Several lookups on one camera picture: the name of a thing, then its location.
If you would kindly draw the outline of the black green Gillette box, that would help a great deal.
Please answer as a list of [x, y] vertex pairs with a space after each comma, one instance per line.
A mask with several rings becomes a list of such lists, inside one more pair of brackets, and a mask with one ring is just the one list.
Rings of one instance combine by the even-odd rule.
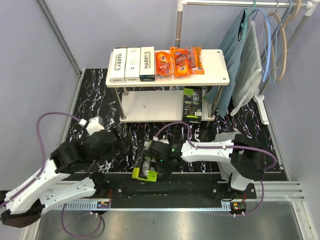
[[191, 86], [183, 89], [182, 121], [198, 124], [202, 121], [203, 90], [201, 87]]
[[151, 140], [145, 140], [138, 146], [132, 172], [132, 178], [135, 180], [153, 183], [157, 181], [156, 160], [149, 153], [151, 143]]

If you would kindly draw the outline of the orange Bic razor pack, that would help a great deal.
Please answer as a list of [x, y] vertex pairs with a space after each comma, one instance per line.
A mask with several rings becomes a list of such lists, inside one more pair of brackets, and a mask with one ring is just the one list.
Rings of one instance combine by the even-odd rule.
[[160, 76], [171, 76], [173, 71], [172, 55], [168, 52], [159, 51], [155, 53], [156, 74]]

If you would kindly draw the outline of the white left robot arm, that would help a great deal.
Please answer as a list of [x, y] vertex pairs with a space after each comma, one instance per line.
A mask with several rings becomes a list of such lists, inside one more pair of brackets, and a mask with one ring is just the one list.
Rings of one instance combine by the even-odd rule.
[[53, 186], [89, 167], [98, 160], [124, 154], [131, 143], [116, 128], [100, 130], [87, 137], [62, 143], [33, 176], [19, 187], [0, 192], [3, 225], [24, 228], [60, 205], [82, 198], [104, 198], [111, 191], [101, 172], [92, 172], [79, 182], [53, 189]]

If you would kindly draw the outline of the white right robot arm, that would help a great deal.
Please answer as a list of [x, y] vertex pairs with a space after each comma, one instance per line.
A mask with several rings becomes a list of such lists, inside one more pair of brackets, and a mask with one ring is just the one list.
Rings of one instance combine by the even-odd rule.
[[154, 139], [148, 152], [156, 161], [158, 172], [164, 175], [185, 163], [217, 163], [221, 179], [229, 183], [228, 195], [235, 199], [244, 194], [250, 183], [261, 181], [265, 176], [266, 154], [241, 134], [217, 142]]

